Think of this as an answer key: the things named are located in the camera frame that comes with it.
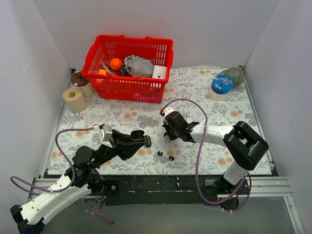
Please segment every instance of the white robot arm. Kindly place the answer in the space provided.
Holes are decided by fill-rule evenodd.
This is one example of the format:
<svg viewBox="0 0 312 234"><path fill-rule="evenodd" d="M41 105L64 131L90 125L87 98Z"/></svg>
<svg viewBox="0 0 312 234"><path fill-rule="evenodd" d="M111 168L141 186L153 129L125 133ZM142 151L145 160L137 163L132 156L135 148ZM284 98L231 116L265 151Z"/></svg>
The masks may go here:
<svg viewBox="0 0 312 234"><path fill-rule="evenodd" d="M91 149L80 147L73 157L73 171L67 169L49 190L24 205L15 205L10 209L21 234L39 234L44 226L60 211L86 195L105 195L110 192L109 182L97 172L103 163L119 156L122 160L131 158L142 146L151 146L151 139L142 130L132 131L131 135L112 130L110 126L95 125L99 131L101 146Z"/></svg>
<svg viewBox="0 0 312 234"><path fill-rule="evenodd" d="M165 117L163 127L170 140L201 142L205 126L199 122L188 123L171 107L161 110L160 114ZM247 171L252 171L269 149L266 141L243 121L234 126L207 126L204 142L226 146L234 158L220 179L227 190L233 188Z"/></svg>

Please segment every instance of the green ball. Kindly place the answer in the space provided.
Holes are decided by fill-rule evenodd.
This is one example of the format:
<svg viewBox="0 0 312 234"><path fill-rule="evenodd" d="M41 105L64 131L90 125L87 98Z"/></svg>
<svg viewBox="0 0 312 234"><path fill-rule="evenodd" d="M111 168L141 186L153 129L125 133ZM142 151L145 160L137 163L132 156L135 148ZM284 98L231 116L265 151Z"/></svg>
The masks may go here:
<svg viewBox="0 0 312 234"><path fill-rule="evenodd" d="M233 88L236 88L244 81L244 72L239 67L231 67L223 72L221 74L227 75L231 77L231 80L233 81Z"/></svg>

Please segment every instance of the red basket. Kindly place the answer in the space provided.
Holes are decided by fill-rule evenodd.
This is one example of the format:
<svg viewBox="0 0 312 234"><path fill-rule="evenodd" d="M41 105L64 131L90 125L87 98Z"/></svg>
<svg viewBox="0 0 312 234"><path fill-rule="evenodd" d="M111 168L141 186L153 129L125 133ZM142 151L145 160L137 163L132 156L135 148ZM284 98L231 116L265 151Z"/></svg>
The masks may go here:
<svg viewBox="0 0 312 234"><path fill-rule="evenodd" d="M124 61L130 55L149 59L154 65L166 66L166 78L98 74L99 69L102 69L101 60L119 58ZM91 47L81 72L101 98L161 103L173 57L173 41L170 39L100 35Z"/></svg>

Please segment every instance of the floral mat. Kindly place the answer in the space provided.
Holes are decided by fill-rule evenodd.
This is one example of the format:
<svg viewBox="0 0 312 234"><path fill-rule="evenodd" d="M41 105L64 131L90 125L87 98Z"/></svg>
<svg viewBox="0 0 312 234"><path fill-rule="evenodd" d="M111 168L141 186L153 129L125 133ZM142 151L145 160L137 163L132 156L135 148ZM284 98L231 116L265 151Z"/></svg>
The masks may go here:
<svg viewBox="0 0 312 234"><path fill-rule="evenodd" d="M169 141L163 136L163 117L159 111L168 101L187 98L197 102L207 113L209 125L234 125L242 120L260 132L244 84L233 89L225 101L214 101L208 95L213 77L223 70L171 69L162 104L102 99L95 93L87 98L88 106L80 113L74 114L66 107L60 130L105 123L125 134L142 129L151 137L152 146L142 147L131 159L122 161L117 156L104 163L98 170L102 175L193 175L199 144L183 142L181 139ZM188 122L204 123L203 114L191 103L179 101L171 107L179 111ZM70 158L80 146L86 145L93 149L100 146L98 135L94 131L63 133L59 136L59 144ZM69 165L55 145L53 148L48 174L61 175ZM158 156L158 151L163 152L163 156ZM170 161L169 156L174 156L174 161ZM233 158L226 147L205 143L199 173L219 175L232 162ZM262 158L252 174L271 174L267 156Z"/></svg>

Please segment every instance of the wire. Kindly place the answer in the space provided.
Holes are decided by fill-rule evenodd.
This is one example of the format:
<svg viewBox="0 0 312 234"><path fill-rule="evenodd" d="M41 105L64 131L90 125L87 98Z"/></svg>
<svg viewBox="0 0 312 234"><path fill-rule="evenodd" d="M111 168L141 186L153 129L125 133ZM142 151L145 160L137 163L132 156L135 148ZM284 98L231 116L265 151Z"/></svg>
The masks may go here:
<svg viewBox="0 0 312 234"><path fill-rule="evenodd" d="M203 147L203 144L204 144L204 140L205 140L205 135L206 135L206 131L207 131L207 123L208 123L208 116L207 114L205 113L205 111L200 107L200 105L198 105L196 102L192 101L192 100L189 100L189 99L184 99L184 98L179 98L179 99L175 99L175 100L172 100L170 102L168 102L164 107L163 107L163 110L168 106L170 105L171 103L175 102L175 101L189 101L191 103L193 103L194 105L196 105L201 111L202 113L204 114L205 116L205 124L204 124L204 131L203 131L203 135L202 135L202 139L201 139L201 142L200 142L200 145L199 145L199 149L198 149L198 153L197 153L197 159L196 159L196 168L195 168L195 182L196 182L196 188L198 190L198 193L199 193L199 196L201 197L201 199L206 202L207 204L209 205L219 205L221 203L224 203L226 202L227 200L229 200L231 197L233 197L237 191L241 188L241 186L243 185L245 179L246 179L246 175L241 179L241 181L239 182L238 186L234 189L234 191L228 196L226 197L225 199L221 200L221 201L216 201L216 202L213 202L213 201L209 201L207 200L203 193L201 192L201 189L200 189L200 185L199 185L199 179L198 179L198 168L199 168L199 159L200 159L200 153L201 153L201 149ZM246 197L246 200L244 201L244 203L239 207L237 208L236 210L240 210L247 202L249 196Z"/></svg>
<svg viewBox="0 0 312 234"><path fill-rule="evenodd" d="M232 197L231 200L238 198L238 195L239 195L239 190L237 191L236 197Z"/></svg>
<svg viewBox="0 0 312 234"><path fill-rule="evenodd" d="M228 211L228 212L236 212L236 211L239 211L240 209L242 209L246 205L246 203L247 203L247 201L248 201L248 199L250 197L251 187L252 187L252 178L251 178L251 176L250 176L250 174L248 172L247 172L247 176L248 176L248 179L249 179L249 190L248 190L248 193L247 193L245 201L237 209L231 210L231 211L226 210L226 211ZM201 208L214 210L214 211L219 211L219 212L222 212L224 210L224 209L220 210L220 209L216 209L216 208L212 208L212 207L206 207L206 206L201 206Z"/></svg>
<svg viewBox="0 0 312 234"><path fill-rule="evenodd" d="M72 169L72 174L73 174L72 180L70 181L70 183L69 183L65 188L62 188L62 189L59 189L59 190L52 190L52 191L51 191L51 190L48 190L48 189L44 189L44 188L38 187L38 186L36 186L36 185L34 185L34 184L31 184L31 183L27 182L26 180L24 180L24 179L22 179L22 178L20 178L20 177L17 177L17 176L15 176L15 175L13 175L13 176L10 177L10 181L11 181L14 185L16 185L18 188L22 189L23 191L28 192L28 193L30 193L30 194L37 195L37 196L39 196L40 194L35 193L35 192L32 192L32 191L27 190L26 188L20 186L19 184L17 184L17 183L14 181L14 179L16 179L16 180L18 180L18 181L20 181L20 182L22 182L22 183L24 183L24 184L30 186L31 188L38 189L38 190L40 190L40 191L47 192L47 193L51 193L51 192L60 193L60 192L65 191L66 189L68 189L69 187L71 187L71 185L72 185L73 182L75 181L76 173L75 173L74 166L73 166L72 162L70 161L69 157L66 155L66 153L65 153L65 152L61 149L61 147L59 146L58 137L59 137L60 134L65 133L65 132L69 132L69 131L89 131L89 130L93 130L93 128L72 128L72 129L64 129L64 130L59 131L59 132L56 134L56 136L55 136L55 144L56 144L58 150L62 153L62 155L65 157L66 161L68 162L70 168ZM100 217L101 219L103 219L104 221L106 221L106 222L109 223L109 224L114 224L114 223L115 223L115 220L114 220L113 218L109 217L109 216L106 216L106 215L101 214L101 213L99 213L99 212L95 212L95 211L93 211L93 210L91 210L91 209L89 209L89 208L86 208L85 206L79 204L79 203L76 202L76 201L75 201L74 203L75 203L76 205L79 205L80 207L83 207L83 208L86 209L87 211L89 211L89 212L95 214L96 216Z"/></svg>
<svg viewBox="0 0 312 234"><path fill-rule="evenodd" d="M99 212L95 212L87 207L85 207L84 205L78 203L77 201L74 202L76 205L84 208L85 210L91 212L92 214L95 214L96 216L100 217L101 219L103 219L105 222L109 223L109 224L114 224L116 222L116 220L114 220L112 217L109 217L105 214L99 213Z"/></svg>

